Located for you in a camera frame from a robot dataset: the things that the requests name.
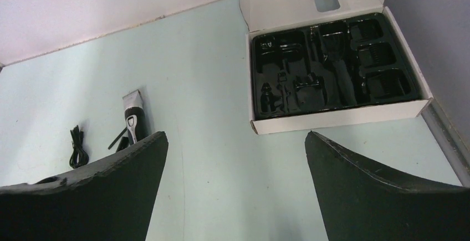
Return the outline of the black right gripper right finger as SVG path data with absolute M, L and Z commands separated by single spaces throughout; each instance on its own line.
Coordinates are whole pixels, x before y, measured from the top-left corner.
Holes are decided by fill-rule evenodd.
M 329 240 L 469 239 L 469 188 L 402 172 L 314 131 L 305 152 Z

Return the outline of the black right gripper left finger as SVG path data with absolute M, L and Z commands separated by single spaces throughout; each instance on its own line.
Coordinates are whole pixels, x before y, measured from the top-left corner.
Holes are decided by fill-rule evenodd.
M 75 170 L 1 187 L 1 239 L 145 240 L 167 152 L 156 132 Z

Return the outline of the black silver hair clipper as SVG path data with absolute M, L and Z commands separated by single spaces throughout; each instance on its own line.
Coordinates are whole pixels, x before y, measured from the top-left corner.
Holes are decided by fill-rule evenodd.
M 139 90 L 135 90 L 123 98 L 124 116 L 129 144 L 133 145 L 149 135 L 144 102 Z

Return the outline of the white cardboard kit box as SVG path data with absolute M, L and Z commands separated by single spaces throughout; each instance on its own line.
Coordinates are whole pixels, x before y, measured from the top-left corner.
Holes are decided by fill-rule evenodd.
M 431 89 L 413 56 L 397 21 L 384 5 L 385 0 L 338 0 L 339 8 L 321 12 L 315 0 L 239 0 L 242 16 L 248 26 L 246 40 L 256 35 L 279 30 L 305 27 L 369 13 L 382 13 L 390 22 L 397 41 L 404 50 L 417 80 L 421 99 L 386 105 L 369 105 L 353 109 L 321 112 L 318 114 L 256 120 L 255 97 L 249 94 L 249 122 L 258 135 L 365 124 L 419 116 L 433 100 Z

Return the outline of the black cylindrical trimmer body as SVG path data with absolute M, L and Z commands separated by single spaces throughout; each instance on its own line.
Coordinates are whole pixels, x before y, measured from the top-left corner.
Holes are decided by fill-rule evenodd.
M 128 146 L 129 146 L 129 138 L 126 136 L 123 136 L 119 141 L 119 144 L 116 148 L 116 152 L 126 149 Z

